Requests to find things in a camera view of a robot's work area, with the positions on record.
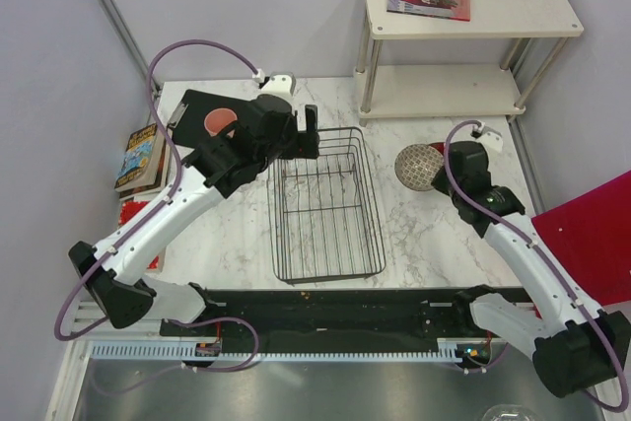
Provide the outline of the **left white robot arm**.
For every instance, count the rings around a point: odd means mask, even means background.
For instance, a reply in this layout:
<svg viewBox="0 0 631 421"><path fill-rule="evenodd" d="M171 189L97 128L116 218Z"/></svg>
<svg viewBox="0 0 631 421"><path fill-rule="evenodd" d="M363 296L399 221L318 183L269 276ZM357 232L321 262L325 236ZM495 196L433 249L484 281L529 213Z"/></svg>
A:
<svg viewBox="0 0 631 421"><path fill-rule="evenodd" d="M239 100L236 120L216 134L201 128L185 142L189 154L176 178L118 231L94 245L78 242L69 257L82 284L114 328L144 317L174 319L195 335L216 324L200 288L153 281L148 264L203 213L254 181L278 159L319 155L317 108L306 105L304 130L289 102L261 94Z"/></svg>

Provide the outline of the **patterned beige bowl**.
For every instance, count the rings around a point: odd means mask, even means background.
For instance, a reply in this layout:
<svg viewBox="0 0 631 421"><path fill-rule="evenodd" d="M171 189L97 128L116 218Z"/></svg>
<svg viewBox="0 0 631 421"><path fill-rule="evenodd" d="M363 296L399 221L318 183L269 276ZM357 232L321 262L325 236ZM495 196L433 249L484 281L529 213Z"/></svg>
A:
<svg viewBox="0 0 631 421"><path fill-rule="evenodd" d="M398 180L413 191L429 191L443 167L443 155L427 144L413 144L402 149L395 158L394 172Z"/></svg>

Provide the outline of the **pink plastic cup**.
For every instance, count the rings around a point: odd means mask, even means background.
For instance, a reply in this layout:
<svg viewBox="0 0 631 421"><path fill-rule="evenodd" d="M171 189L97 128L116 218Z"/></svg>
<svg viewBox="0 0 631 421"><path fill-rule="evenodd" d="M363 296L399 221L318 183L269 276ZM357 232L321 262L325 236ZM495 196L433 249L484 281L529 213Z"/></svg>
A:
<svg viewBox="0 0 631 421"><path fill-rule="evenodd" d="M203 125L210 136L218 135L228 125L238 120L230 108L220 107L211 110L204 118Z"/></svg>

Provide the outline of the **red floral plate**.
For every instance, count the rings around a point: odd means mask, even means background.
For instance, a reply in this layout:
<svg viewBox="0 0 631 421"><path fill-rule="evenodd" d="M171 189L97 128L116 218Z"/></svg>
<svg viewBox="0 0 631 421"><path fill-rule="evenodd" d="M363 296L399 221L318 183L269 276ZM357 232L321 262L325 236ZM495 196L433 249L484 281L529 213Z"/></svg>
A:
<svg viewBox="0 0 631 421"><path fill-rule="evenodd" d="M441 154L443 154L445 151L445 144L442 142L431 143L430 146L436 149Z"/></svg>

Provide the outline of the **black wire dish rack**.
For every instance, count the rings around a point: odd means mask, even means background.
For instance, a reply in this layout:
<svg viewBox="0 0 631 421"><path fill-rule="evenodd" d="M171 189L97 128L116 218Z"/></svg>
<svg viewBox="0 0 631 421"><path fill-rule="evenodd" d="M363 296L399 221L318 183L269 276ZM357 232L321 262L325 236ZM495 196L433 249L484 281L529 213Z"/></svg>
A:
<svg viewBox="0 0 631 421"><path fill-rule="evenodd" d="M317 158L269 168L273 273L291 285L369 278L386 268L363 132L326 128L319 137Z"/></svg>

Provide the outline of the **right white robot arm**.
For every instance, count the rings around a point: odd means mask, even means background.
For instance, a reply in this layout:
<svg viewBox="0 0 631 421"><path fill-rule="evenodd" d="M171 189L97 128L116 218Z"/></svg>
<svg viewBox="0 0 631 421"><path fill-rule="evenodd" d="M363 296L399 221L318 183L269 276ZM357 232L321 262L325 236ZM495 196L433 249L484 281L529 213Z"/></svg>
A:
<svg viewBox="0 0 631 421"><path fill-rule="evenodd" d="M608 313L563 268L541 240L517 196L492 183L482 144L446 144L433 187L451 199L461 220L509 265L534 303L532 312L487 285L456 294L454 329L487 330L533 363L543 385L565 397L611 379L623 381L630 322Z"/></svg>

